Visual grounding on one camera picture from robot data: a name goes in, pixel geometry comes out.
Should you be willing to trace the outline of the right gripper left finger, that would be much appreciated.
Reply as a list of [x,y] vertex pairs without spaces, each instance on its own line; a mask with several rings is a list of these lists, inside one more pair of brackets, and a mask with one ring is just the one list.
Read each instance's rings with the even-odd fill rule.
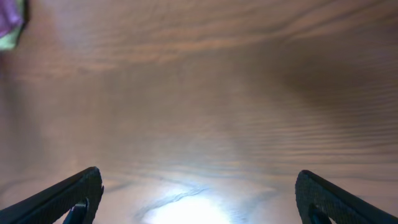
[[104,187],[100,170],[89,167],[19,203],[1,210],[1,223],[92,224]]

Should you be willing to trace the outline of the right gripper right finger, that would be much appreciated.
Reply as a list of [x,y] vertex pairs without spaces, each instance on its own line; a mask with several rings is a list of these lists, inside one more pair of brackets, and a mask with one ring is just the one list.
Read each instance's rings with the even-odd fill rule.
[[397,217],[309,170],[299,172],[295,198],[303,224],[397,224]]

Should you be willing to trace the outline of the green folded cloth under purple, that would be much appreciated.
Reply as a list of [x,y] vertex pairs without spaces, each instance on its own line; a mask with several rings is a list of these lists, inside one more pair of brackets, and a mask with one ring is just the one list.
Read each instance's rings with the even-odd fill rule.
[[22,26],[16,28],[15,30],[13,30],[10,34],[1,37],[1,51],[8,51],[8,50],[12,50],[16,47],[20,34],[23,30],[23,28],[26,26],[26,24],[29,21],[29,10],[28,10],[28,1],[24,0],[25,4],[24,4],[24,19],[25,22]]

